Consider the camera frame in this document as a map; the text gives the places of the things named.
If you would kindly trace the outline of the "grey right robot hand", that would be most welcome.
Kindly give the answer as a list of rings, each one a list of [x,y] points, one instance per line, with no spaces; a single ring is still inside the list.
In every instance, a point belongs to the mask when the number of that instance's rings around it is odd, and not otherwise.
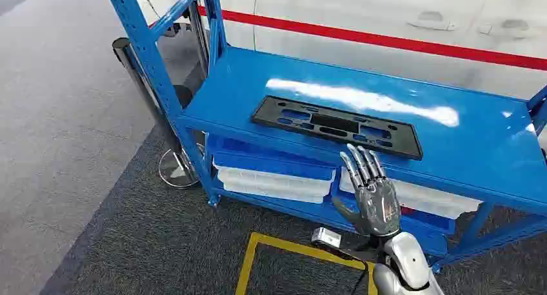
[[[401,206],[395,187],[387,178],[374,151],[346,145],[349,154],[339,155],[349,173],[357,211],[350,210],[336,196],[332,203],[357,233],[377,237],[393,236],[400,231]]]

